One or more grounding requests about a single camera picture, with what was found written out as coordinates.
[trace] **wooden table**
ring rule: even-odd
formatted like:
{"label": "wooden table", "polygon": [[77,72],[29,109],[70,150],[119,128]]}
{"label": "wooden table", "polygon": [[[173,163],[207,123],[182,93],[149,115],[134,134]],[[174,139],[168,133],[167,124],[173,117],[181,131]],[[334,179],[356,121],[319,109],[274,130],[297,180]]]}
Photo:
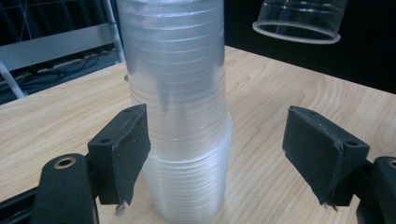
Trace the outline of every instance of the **wooden table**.
{"label": "wooden table", "polygon": [[[232,155],[225,203],[212,223],[356,223],[354,199],[338,212],[318,204],[285,158],[290,105],[313,109],[369,144],[369,160],[396,157],[396,96],[238,49],[226,48]],[[38,184],[43,165],[86,144],[132,104],[121,63],[0,106],[0,201]],[[141,175],[122,216],[102,223],[166,223]]]}

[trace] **cable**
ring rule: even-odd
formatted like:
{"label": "cable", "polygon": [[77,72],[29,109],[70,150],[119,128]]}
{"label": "cable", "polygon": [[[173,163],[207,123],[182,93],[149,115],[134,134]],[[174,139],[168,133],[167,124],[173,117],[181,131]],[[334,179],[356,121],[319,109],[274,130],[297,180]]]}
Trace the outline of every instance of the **cable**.
{"label": "cable", "polygon": [[25,83],[22,83],[20,86],[24,89],[29,90],[29,89],[41,89],[45,86],[52,85],[52,84],[57,85],[57,84],[59,84],[59,82],[61,82],[66,77],[71,77],[75,73],[78,73],[78,72],[82,71],[83,69],[88,69],[88,68],[96,65],[97,62],[99,61],[101,53],[97,54],[97,57],[96,57],[96,60],[94,63],[87,66],[87,64],[91,60],[92,56],[93,56],[93,53],[91,53],[89,58],[86,60],[86,62],[79,69],[76,69],[73,71],[52,70],[52,71],[40,72],[40,73],[37,73],[39,76],[46,76],[47,78],[50,76],[55,76],[55,78],[46,80],[46,81],[25,82]]}
{"label": "cable", "polygon": [[[27,73],[23,73],[22,76],[15,77],[15,81],[20,85],[27,77]],[[10,88],[3,77],[0,77],[0,94],[10,91]]]}

